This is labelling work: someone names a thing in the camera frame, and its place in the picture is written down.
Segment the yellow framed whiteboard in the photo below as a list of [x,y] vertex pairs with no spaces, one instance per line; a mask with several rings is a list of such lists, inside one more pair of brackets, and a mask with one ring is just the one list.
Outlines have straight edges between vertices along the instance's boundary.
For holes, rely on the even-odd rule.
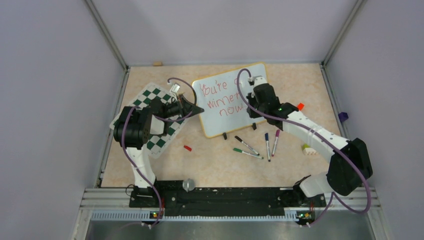
[[247,106],[237,88],[237,76],[241,69],[243,67],[200,78],[192,83],[197,96],[196,105],[204,109],[199,118],[207,138],[265,121],[263,117],[251,118],[247,113]]

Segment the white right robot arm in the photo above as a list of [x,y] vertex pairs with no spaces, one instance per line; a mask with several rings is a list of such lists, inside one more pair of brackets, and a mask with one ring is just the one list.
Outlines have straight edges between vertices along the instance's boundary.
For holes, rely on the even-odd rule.
[[306,117],[298,107],[289,102],[280,103],[274,88],[263,76],[247,79],[252,91],[247,94],[247,110],[251,118],[258,118],[259,112],[266,121],[278,129],[294,135],[329,163],[328,170],[320,174],[304,177],[295,186],[293,200],[299,206],[307,206],[316,195],[336,192],[347,196],[362,185],[362,180],[350,161],[367,180],[373,169],[367,146],[360,138],[349,140],[338,136]]

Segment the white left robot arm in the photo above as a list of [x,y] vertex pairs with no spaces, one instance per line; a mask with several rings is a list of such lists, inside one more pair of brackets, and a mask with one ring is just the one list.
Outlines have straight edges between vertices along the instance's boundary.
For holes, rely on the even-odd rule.
[[134,173],[134,185],[145,189],[141,200],[149,207],[160,202],[159,191],[152,188],[156,181],[149,154],[148,141],[152,136],[164,137],[168,128],[175,120],[172,117],[181,116],[180,120],[199,115],[205,110],[179,95],[173,102],[163,102],[155,98],[142,108],[125,106],[113,128],[113,138],[119,143],[125,156],[129,159]]

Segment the red marker cap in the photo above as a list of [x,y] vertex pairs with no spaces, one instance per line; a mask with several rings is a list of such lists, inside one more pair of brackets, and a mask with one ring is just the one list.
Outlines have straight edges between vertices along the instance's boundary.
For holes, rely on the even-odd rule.
[[189,146],[187,146],[187,145],[184,145],[183,146],[186,150],[188,150],[189,152],[191,152],[192,151],[192,148],[191,147],[189,147]]

